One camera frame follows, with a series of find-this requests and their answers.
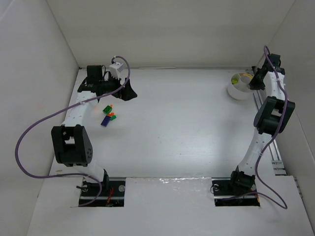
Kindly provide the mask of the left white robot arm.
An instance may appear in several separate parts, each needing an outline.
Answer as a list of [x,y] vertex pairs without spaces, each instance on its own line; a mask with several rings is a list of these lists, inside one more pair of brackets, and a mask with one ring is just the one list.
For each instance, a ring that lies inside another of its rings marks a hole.
[[137,97],[128,80],[124,86],[121,84],[120,73],[124,68],[119,62],[113,62],[108,71],[103,71],[100,65],[87,66],[87,77],[77,90],[78,106],[71,108],[64,122],[51,130],[56,161],[94,177],[105,190],[109,188],[109,177],[93,159],[93,147],[85,125],[100,96],[110,94],[123,101]]

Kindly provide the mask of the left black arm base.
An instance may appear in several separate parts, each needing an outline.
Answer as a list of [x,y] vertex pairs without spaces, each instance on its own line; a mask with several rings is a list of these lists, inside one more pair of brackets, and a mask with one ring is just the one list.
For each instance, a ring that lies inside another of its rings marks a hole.
[[[97,183],[89,183],[85,180],[76,188],[80,189],[80,206],[92,201],[99,192]],[[84,207],[123,207],[125,203],[125,189],[126,178],[109,178],[108,189],[104,187],[97,199]]]

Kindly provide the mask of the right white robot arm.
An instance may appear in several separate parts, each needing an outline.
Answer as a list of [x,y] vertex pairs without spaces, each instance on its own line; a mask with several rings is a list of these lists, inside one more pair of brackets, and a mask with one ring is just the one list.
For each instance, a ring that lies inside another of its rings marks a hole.
[[250,90],[263,90],[266,98],[254,121],[254,135],[243,160],[232,172],[228,184],[233,195],[249,193],[258,177],[258,165],[263,153],[286,127],[295,103],[288,100],[284,89],[285,71],[281,68],[281,56],[267,52],[261,68],[247,84]]

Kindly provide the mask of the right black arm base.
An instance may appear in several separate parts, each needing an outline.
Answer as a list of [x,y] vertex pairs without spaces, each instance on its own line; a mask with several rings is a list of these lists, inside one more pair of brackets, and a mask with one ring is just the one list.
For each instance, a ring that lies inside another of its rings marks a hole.
[[214,195],[216,207],[259,207],[260,202],[256,194],[244,194],[254,192],[252,189],[232,187],[229,178],[213,178],[211,193]]

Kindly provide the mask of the dark green lego brick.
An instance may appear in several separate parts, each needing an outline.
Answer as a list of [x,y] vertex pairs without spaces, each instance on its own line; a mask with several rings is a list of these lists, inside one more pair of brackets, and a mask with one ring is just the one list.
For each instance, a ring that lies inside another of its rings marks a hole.
[[113,107],[110,105],[107,105],[104,109],[103,109],[103,113],[108,115],[112,112]]

